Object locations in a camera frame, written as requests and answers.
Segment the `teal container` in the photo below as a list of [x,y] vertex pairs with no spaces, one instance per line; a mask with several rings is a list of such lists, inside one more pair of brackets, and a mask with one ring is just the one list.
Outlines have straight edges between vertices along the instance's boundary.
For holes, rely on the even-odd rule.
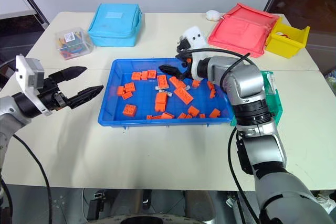
[[[273,72],[271,71],[261,71],[261,74],[263,75],[263,79],[264,79],[264,87],[265,87],[265,93],[266,93],[266,103],[268,105],[269,108],[269,112],[272,113],[272,116],[276,122],[276,124],[278,125],[281,115],[282,115],[282,105],[281,105],[281,101],[280,101],[280,96],[279,96],[279,92],[276,89],[276,94],[271,94],[269,93],[270,90],[270,83],[267,79],[267,74],[273,74]],[[233,117],[232,121],[231,121],[231,126],[236,126],[237,125],[237,120],[235,117]]]

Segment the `yellow plastic box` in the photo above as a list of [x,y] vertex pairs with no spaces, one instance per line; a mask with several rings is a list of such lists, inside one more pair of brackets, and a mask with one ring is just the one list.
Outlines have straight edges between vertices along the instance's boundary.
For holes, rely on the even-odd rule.
[[310,26],[303,30],[287,26],[279,18],[266,40],[266,50],[289,59],[306,46],[309,29]]

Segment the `orange block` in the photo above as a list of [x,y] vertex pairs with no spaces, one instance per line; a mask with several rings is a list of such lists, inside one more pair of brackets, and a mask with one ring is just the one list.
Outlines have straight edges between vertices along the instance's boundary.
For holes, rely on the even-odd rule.
[[196,117],[199,114],[199,110],[194,106],[190,106],[188,109],[188,114],[192,115],[193,117]]
[[200,86],[199,84],[201,84],[200,81],[193,80],[193,84],[191,84],[191,86],[193,86],[194,88],[198,88]]
[[161,119],[173,119],[175,116],[168,113],[168,112],[163,112],[161,115]]
[[135,113],[136,113],[136,107],[135,105],[129,105],[129,104],[126,104],[124,110],[123,110],[123,114],[126,115],[126,116],[135,116]]
[[185,113],[181,113],[179,116],[178,116],[178,119],[183,119],[185,118],[187,115]]
[[118,86],[117,96],[122,96],[124,94],[124,86]]
[[212,99],[213,97],[215,97],[215,95],[216,95],[216,90],[215,89],[211,89],[210,99]]
[[148,79],[155,79],[156,78],[156,70],[148,70],[148,75],[147,78]]
[[134,82],[126,83],[125,84],[125,91],[126,92],[135,91]]
[[128,99],[129,97],[132,97],[132,96],[133,96],[132,92],[129,91],[129,92],[126,92],[125,94],[123,94],[121,97],[122,97],[124,100],[126,100],[126,99]]
[[159,87],[159,89],[169,88],[169,84],[167,82],[167,77],[166,77],[165,74],[158,76],[157,79],[158,79],[158,85],[157,86]]
[[218,109],[214,109],[209,115],[210,118],[217,118],[220,116],[220,111]]
[[211,82],[209,82],[209,81],[206,84],[208,85],[208,88],[210,90],[215,88],[215,86]]
[[161,119],[161,115],[153,116],[152,119]]
[[166,109],[166,104],[165,103],[156,103],[155,104],[155,111],[156,112],[159,112],[159,111],[164,112],[165,109]]
[[183,81],[179,81],[175,76],[170,77],[169,81],[178,89],[178,88],[185,88],[186,85]]
[[141,80],[141,72],[133,72],[131,79],[134,80],[134,81],[140,81]]
[[186,105],[188,105],[194,98],[183,88],[175,89],[174,93],[180,98]]
[[142,71],[141,80],[147,81],[148,80],[147,77],[148,77],[148,71]]
[[156,93],[155,103],[167,104],[167,98],[168,98],[167,93],[164,92]]

